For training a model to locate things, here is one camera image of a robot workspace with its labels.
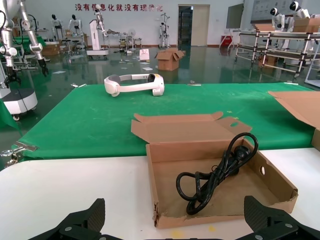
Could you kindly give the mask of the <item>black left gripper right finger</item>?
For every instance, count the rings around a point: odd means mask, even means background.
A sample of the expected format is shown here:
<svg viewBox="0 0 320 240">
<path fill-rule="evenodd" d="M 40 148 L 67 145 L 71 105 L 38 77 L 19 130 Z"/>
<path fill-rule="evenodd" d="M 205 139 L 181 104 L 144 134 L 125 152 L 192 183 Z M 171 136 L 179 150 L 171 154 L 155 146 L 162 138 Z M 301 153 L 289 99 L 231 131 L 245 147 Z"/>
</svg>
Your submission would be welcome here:
<svg viewBox="0 0 320 240">
<path fill-rule="evenodd" d="M 301 224 L 284 210 L 267 207 L 256 198 L 244 198 L 244 219 L 253 233 L 245 240 L 318 240 L 320 231 Z"/>
</svg>

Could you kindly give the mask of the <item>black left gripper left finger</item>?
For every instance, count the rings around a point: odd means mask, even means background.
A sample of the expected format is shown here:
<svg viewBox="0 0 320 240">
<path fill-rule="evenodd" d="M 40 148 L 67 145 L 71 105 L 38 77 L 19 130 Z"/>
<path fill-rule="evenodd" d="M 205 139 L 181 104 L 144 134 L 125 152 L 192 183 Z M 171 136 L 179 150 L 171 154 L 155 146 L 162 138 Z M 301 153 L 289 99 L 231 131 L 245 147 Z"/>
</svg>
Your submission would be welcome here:
<svg viewBox="0 0 320 240">
<path fill-rule="evenodd" d="M 55 228 L 31 240 L 104 240 L 105 200 L 98 198 L 86 210 L 70 213 Z"/>
</svg>

